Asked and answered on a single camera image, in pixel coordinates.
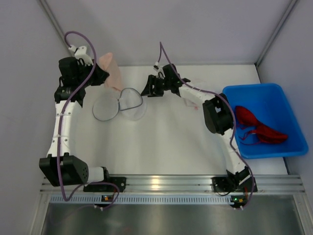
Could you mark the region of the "right aluminium frame post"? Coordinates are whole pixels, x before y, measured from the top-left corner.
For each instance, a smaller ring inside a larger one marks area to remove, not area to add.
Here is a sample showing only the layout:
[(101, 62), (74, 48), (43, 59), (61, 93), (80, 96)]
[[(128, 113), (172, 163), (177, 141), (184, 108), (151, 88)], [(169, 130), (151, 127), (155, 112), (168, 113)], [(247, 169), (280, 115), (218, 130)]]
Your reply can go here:
[(268, 54), (269, 50), (273, 46), (275, 40), (279, 36), (279, 34), (282, 31), (284, 25), (288, 21), (290, 15), (292, 14), (292, 12), (296, 8), (296, 6), (299, 4), (299, 2), (300, 2), (299, 0), (289, 0), (288, 1), (288, 4), (287, 4), (285, 10), (283, 11), (282, 15), (280, 16), (278, 23), (275, 25), (273, 32), (271, 33), (271, 35), (268, 38), (265, 46), (261, 50), (260, 55), (258, 56), (256, 62), (254, 63), (256, 69), (258, 69), (259, 66), (261, 65), (261, 63), (263, 62), (264, 58), (266, 57), (266, 55)]

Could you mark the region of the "red bra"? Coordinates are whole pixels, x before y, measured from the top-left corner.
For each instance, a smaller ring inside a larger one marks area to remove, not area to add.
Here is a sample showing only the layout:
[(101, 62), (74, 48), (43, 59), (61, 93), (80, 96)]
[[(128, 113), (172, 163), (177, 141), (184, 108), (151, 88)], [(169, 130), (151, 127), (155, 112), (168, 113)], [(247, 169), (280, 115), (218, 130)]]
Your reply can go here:
[[(265, 125), (263, 122), (258, 120), (256, 116), (247, 108), (243, 106), (235, 107), (235, 115), (239, 128), (244, 130), (249, 127), (253, 129), (244, 133), (242, 137), (239, 137), (241, 143), (244, 145), (256, 145), (256, 144), (281, 144), (288, 139), (288, 135), (281, 133), (273, 128)], [(257, 137), (257, 142), (255, 143), (245, 143), (245, 140), (255, 135)]]

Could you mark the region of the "aluminium frame post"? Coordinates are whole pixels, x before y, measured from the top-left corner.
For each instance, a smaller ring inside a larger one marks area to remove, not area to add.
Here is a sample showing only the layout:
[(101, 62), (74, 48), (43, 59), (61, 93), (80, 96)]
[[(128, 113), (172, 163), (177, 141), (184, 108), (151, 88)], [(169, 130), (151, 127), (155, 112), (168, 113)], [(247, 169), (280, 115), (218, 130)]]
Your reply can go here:
[(271, 33), (271, 35), (268, 38), (265, 46), (261, 50), (260, 55), (258, 56), (256, 62), (254, 63), (256, 69), (258, 69), (259, 66), (261, 65), (261, 63), (263, 62), (264, 58), (266, 57), (266, 55), (268, 54), (269, 50), (273, 46), (275, 40), (279, 36), (279, 34), (282, 31), (284, 25), (288, 21), (290, 15), (292, 14), (292, 12), (296, 8), (296, 6), (299, 4), (299, 2), (300, 2), (299, 0), (289, 0), (288, 1), (288, 4), (287, 4), (285, 10), (283, 11), (282, 15), (280, 16), (278, 23), (275, 25), (273, 32)]
[(47, 17), (48, 21), (53, 27), (54, 32), (56, 33), (57, 37), (59, 38), (62, 47), (66, 51), (67, 56), (73, 56), (73, 52), (68, 49), (68, 45), (65, 43), (64, 40), (64, 35), (65, 32), (63, 31), (61, 25), (59, 24), (55, 14), (53, 13), (50, 5), (48, 4), (48, 1), (46, 0), (36, 0), (38, 3), (39, 7), (42, 9), (44, 12), (45, 16)]

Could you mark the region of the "left aluminium frame post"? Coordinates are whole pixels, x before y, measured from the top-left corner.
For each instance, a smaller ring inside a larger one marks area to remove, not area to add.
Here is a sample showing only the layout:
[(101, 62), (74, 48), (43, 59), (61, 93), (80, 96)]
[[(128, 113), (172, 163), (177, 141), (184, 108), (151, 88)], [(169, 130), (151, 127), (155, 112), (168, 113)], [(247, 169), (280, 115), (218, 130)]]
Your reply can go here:
[(68, 49), (68, 45), (65, 43), (64, 40), (64, 35), (65, 32), (63, 31), (61, 25), (59, 24), (55, 14), (53, 13), (50, 5), (48, 4), (48, 1), (46, 0), (36, 0), (38, 3), (39, 7), (42, 9), (44, 12), (45, 16), (47, 17), (48, 21), (53, 27), (54, 32), (56, 33), (57, 37), (59, 38), (62, 47), (66, 51), (67, 56), (73, 56), (73, 52)]

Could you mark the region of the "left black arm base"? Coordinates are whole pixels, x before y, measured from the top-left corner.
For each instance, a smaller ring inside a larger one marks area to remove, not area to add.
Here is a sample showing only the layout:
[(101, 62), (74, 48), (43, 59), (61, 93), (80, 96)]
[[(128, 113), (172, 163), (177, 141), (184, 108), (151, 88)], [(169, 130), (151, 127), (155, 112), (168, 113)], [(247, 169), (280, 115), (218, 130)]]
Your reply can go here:
[(110, 177), (108, 182), (94, 182), (84, 186), (83, 192), (123, 192), (126, 182), (126, 177)]

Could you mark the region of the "aluminium front rail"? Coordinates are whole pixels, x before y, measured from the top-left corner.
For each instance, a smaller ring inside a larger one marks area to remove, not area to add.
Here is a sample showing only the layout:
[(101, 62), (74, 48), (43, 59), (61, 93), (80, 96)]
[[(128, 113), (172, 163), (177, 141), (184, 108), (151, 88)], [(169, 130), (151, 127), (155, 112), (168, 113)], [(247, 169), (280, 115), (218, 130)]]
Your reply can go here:
[[(125, 175), (119, 183), (124, 193), (194, 193), (213, 194), (214, 175)], [(303, 194), (298, 175), (255, 175), (258, 194)]]

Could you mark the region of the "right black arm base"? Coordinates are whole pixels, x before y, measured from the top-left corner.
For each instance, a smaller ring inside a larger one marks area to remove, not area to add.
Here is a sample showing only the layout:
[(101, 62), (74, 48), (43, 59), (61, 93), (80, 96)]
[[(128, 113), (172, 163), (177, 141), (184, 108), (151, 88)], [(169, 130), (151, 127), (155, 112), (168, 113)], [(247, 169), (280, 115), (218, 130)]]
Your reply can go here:
[(212, 184), (213, 191), (221, 196), (226, 196), (232, 192), (258, 191), (255, 178), (252, 178), (247, 169), (236, 174), (227, 171), (226, 176), (213, 177)]

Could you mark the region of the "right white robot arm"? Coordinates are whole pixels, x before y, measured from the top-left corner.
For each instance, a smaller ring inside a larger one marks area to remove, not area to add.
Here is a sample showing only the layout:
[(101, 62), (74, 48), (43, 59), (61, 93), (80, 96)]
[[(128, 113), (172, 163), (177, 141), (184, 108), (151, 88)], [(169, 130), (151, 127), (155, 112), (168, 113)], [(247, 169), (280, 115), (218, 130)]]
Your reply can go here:
[(226, 96), (197, 88), (187, 78), (180, 78), (174, 64), (163, 67), (154, 65), (156, 75), (149, 75), (142, 96), (161, 97), (165, 91), (178, 95), (202, 107), (207, 129), (218, 135), (226, 161), (226, 179), (233, 186), (240, 186), (251, 178), (249, 167), (234, 141), (234, 118)]

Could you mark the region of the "blue plastic bin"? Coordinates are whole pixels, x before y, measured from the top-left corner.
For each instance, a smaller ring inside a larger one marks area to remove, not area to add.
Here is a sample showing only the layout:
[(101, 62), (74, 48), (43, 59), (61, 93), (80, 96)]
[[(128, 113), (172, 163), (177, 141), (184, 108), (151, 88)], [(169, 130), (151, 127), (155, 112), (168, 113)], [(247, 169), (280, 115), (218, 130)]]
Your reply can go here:
[[(243, 106), (265, 125), (289, 136), (281, 144), (244, 145), (239, 137), (242, 137), (245, 132), (253, 129), (253, 127), (242, 130), (236, 121), (235, 139), (243, 158), (294, 157), (305, 155), (308, 152), (309, 148), (301, 128), (279, 85), (268, 83), (227, 86), (223, 89), (223, 93), (234, 113), (236, 106)], [(245, 140), (245, 143), (255, 143), (257, 140), (257, 137), (252, 135)]]

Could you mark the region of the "pink beige bra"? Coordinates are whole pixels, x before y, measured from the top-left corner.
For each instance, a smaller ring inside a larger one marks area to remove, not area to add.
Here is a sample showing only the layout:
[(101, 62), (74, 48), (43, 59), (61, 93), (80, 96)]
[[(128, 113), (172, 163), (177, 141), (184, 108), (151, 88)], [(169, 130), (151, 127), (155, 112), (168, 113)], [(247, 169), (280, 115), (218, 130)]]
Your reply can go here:
[(109, 74), (109, 77), (104, 82), (104, 86), (119, 92), (122, 91), (122, 76), (119, 66), (114, 59), (113, 53), (108, 52), (101, 56), (99, 58), (98, 65), (103, 71), (106, 71)]

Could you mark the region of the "pink trimmed mesh laundry bag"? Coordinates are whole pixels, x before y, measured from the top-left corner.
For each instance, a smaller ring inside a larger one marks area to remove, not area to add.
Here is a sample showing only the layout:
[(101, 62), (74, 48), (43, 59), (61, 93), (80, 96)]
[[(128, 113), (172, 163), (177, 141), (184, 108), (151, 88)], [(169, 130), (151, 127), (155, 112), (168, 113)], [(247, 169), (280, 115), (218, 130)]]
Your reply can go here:
[(193, 108), (194, 110), (198, 110), (199, 107), (194, 102), (186, 98), (184, 98), (183, 101), (186, 107), (190, 107), (190, 108)]

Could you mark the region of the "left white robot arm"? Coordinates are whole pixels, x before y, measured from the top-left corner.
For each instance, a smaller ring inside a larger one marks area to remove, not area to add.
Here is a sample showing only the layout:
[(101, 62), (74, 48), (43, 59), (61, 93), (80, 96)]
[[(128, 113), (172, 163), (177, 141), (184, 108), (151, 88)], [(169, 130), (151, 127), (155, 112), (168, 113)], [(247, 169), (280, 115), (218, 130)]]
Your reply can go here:
[(109, 73), (92, 59), (66, 57), (59, 61), (59, 86), (54, 93), (56, 119), (47, 157), (39, 168), (54, 186), (101, 182), (108, 177), (105, 167), (90, 167), (77, 157), (75, 132), (83, 108), (86, 87), (100, 86)]

